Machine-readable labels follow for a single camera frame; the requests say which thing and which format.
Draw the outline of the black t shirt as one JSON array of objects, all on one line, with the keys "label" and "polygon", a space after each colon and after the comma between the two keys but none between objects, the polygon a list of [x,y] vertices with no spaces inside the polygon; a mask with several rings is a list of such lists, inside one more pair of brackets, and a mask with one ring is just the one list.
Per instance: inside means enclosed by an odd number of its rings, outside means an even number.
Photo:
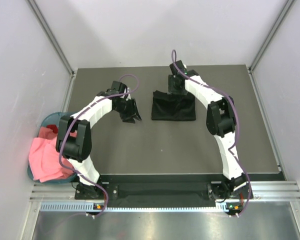
[{"label": "black t shirt", "polygon": [[191,93],[175,95],[156,90],[153,92],[151,119],[153,121],[195,121],[195,97]]}]

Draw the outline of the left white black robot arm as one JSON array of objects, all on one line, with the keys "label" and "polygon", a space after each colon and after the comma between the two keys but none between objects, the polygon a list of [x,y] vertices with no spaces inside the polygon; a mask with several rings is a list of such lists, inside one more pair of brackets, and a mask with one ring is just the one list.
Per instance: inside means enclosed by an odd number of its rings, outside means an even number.
[{"label": "left white black robot arm", "polygon": [[107,195],[98,182],[100,173],[91,158],[92,128],[112,111],[117,112],[124,123],[141,121],[136,100],[131,97],[132,92],[121,81],[113,81],[109,89],[101,91],[82,110],[60,118],[55,149],[59,153],[59,164],[65,168],[63,159],[66,159],[71,164],[68,170],[79,178],[75,194],[77,200],[92,200]]}]

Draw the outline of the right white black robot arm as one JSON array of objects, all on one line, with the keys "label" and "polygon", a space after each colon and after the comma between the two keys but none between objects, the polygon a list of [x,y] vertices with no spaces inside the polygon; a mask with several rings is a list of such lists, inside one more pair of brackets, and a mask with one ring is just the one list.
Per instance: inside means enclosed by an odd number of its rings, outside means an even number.
[{"label": "right white black robot arm", "polygon": [[219,89],[209,86],[194,70],[187,70],[181,60],[169,65],[172,75],[168,79],[171,94],[191,93],[206,109],[206,127],[214,136],[222,161],[220,192],[211,188],[209,194],[215,201],[235,198],[247,185],[247,176],[240,166],[237,153],[238,114],[233,99]]}]

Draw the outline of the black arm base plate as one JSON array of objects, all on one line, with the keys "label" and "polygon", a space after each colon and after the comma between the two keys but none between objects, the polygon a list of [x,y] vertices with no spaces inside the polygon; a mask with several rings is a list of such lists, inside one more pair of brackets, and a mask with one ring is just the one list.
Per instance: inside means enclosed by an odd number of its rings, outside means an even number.
[{"label": "black arm base plate", "polygon": [[253,197],[246,176],[222,174],[103,174],[98,186],[79,183],[75,199],[103,200],[109,208],[192,208]]}]

